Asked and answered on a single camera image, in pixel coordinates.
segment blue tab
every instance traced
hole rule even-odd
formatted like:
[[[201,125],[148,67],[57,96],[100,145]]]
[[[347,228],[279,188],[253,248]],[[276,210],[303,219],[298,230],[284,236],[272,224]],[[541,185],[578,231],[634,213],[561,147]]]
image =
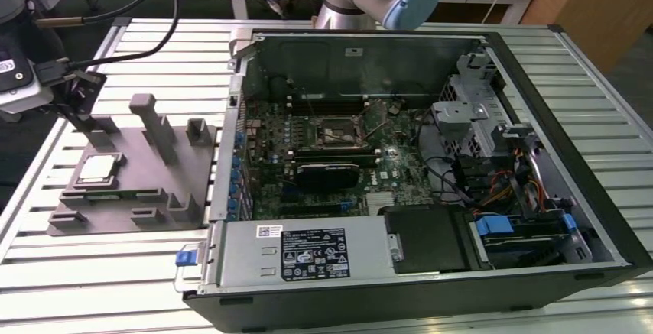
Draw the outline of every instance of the blue tab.
[[[486,234],[488,234],[490,233],[490,230],[487,230],[486,221],[483,221],[482,218],[480,218],[475,223],[476,223],[478,234],[480,236],[484,236]]]
[[[177,267],[191,267],[196,265],[196,250],[177,251],[175,265]]]
[[[563,214],[562,220],[565,221],[569,231],[573,231],[578,228],[575,224],[575,219],[573,219],[573,216],[570,214]]]
[[[490,233],[510,233],[514,232],[510,219],[506,216],[487,216],[482,217],[487,223],[487,229]]]
[[[478,234],[480,236],[492,233],[511,233],[514,232],[510,219],[506,216],[487,216],[482,217],[476,222]]]
[[[235,209],[237,208],[237,201],[235,199],[229,199],[227,201],[227,209],[229,210],[229,212],[235,211]]]
[[[339,204],[340,212],[347,212],[354,206],[354,202],[346,201]]]

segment sticker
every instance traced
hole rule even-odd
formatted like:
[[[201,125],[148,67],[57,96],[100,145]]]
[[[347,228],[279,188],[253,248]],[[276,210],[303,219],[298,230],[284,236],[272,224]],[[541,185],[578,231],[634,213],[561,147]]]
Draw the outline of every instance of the sticker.
[[[280,237],[281,231],[281,225],[257,225],[256,237]]]
[[[280,255],[287,282],[350,276],[344,229],[283,231]]]

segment electronic component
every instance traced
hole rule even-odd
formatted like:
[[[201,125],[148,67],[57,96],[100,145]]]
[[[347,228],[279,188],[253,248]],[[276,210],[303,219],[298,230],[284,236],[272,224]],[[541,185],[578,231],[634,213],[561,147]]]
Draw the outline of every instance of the electronic component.
[[[394,206],[395,200],[388,191],[379,191],[366,194],[366,204],[370,216],[376,216],[380,208]]]
[[[299,188],[318,192],[348,189],[358,184],[359,173],[355,164],[307,164],[296,168],[295,183]]]
[[[316,148],[359,148],[363,134],[350,118],[326,118],[315,126]]]
[[[490,269],[480,261],[468,230],[472,214],[460,206],[390,206],[380,210],[387,232],[400,237],[399,274]]]
[[[184,292],[221,331],[529,309],[653,265],[642,248],[621,255],[637,237],[495,35],[241,35],[240,91],[255,104],[239,119],[261,120],[256,136],[279,157],[252,162],[252,217],[212,229],[209,273]],[[529,122],[511,122],[498,73]],[[212,199],[211,210],[228,206]]]

